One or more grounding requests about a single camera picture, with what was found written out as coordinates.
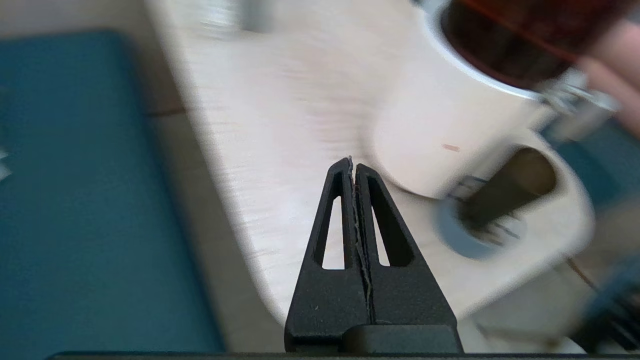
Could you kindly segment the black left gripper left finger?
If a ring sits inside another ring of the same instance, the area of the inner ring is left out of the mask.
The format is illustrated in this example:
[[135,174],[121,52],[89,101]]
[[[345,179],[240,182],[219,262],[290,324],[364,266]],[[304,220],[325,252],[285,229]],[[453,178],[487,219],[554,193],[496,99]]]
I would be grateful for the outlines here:
[[[338,352],[343,335],[370,322],[366,261],[355,207],[353,161],[327,170],[285,321],[288,352]],[[334,200],[340,200],[343,269],[323,268]]]

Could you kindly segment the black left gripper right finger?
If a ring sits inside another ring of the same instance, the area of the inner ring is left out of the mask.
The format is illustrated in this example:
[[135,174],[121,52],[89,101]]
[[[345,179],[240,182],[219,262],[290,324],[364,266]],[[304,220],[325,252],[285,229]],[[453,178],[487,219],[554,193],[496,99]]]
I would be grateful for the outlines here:
[[381,175],[364,164],[356,167],[355,199],[372,323],[457,325]]

